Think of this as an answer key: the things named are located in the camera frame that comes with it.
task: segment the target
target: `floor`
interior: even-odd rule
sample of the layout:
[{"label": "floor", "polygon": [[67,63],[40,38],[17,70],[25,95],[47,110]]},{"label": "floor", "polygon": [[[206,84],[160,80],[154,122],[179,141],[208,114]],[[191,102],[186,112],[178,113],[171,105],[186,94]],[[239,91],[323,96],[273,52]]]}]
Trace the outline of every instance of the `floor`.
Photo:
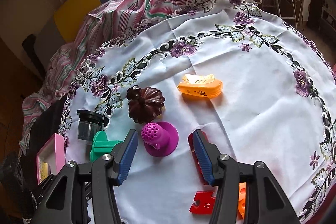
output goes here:
[{"label": "floor", "polygon": [[307,26],[299,28],[299,31],[308,39],[313,40],[317,49],[323,54],[324,59],[333,67],[336,63],[336,45],[330,44],[322,35],[309,29]]},{"label": "floor", "polygon": [[[1,38],[0,52],[0,67],[3,73],[0,84],[0,163],[2,163],[7,154],[19,151],[18,142],[23,126],[21,109],[23,98],[38,91],[42,82],[15,57]],[[7,214],[20,216],[1,184],[0,206]]]}]

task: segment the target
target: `embroidered tablecloth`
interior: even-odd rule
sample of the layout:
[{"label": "embroidered tablecloth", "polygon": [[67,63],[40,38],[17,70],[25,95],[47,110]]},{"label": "embroidered tablecloth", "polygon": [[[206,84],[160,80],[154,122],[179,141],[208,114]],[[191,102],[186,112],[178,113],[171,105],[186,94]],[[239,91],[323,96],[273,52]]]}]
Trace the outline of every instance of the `embroidered tablecloth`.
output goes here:
[{"label": "embroidered tablecloth", "polygon": [[[301,222],[335,183],[335,79],[312,41],[279,17],[242,0],[186,0],[173,17],[136,24],[88,56],[73,80],[59,133],[66,159],[89,161],[77,140],[78,109],[104,116],[108,139],[141,125],[128,117],[126,91],[155,87],[166,98],[162,120],[179,133],[176,150],[150,156],[139,142],[127,180],[115,187],[128,224],[206,224],[189,212],[200,182],[187,137],[196,129],[239,162],[264,161]],[[223,82],[214,99],[190,100],[176,86],[184,74]]]}]

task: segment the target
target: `yellow cushion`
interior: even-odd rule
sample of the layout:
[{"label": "yellow cushion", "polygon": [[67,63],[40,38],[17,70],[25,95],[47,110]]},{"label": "yellow cushion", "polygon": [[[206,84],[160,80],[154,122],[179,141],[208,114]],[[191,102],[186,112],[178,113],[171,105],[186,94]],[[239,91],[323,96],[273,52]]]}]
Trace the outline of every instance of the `yellow cushion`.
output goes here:
[{"label": "yellow cushion", "polygon": [[101,5],[100,0],[67,0],[55,13],[55,24],[65,42],[73,42],[85,15]]}]

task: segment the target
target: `green plastic part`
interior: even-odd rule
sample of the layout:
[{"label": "green plastic part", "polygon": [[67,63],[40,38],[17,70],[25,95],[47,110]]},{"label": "green plastic part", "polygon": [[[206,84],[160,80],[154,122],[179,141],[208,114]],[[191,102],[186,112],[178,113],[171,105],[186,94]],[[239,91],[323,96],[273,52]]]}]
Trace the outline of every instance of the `green plastic part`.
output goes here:
[{"label": "green plastic part", "polygon": [[93,138],[90,160],[95,161],[104,154],[111,153],[113,147],[122,141],[108,141],[105,131],[98,131]]}]

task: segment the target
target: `red object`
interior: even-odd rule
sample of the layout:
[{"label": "red object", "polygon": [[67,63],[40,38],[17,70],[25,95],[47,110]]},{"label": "red object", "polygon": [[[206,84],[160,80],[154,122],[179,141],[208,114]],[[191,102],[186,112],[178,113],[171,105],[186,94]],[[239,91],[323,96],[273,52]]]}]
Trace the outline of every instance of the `red object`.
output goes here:
[{"label": "red object", "polygon": [[[204,132],[203,132],[203,134],[204,134],[206,140],[208,140],[207,135]],[[191,155],[193,156],[194,163],[196,165],[196,169],[197,169],[197,173],[198,173],[199,179],[203,183],[203,185],[209,185],[209,183],[204,179],[201,167],[198,164],[197,156],[196,156],[194,145],[193,145],[193,134],[192,133],[188,136],[188,143],[189,143],[189,146],[190,146]]]},{"label": "red object", "polygon": [[199,191],[195,194],[194,201],[189,211],[196,215],[210,215],[212,214],[213,206],[216,197],[212,196],[213,191]]}]

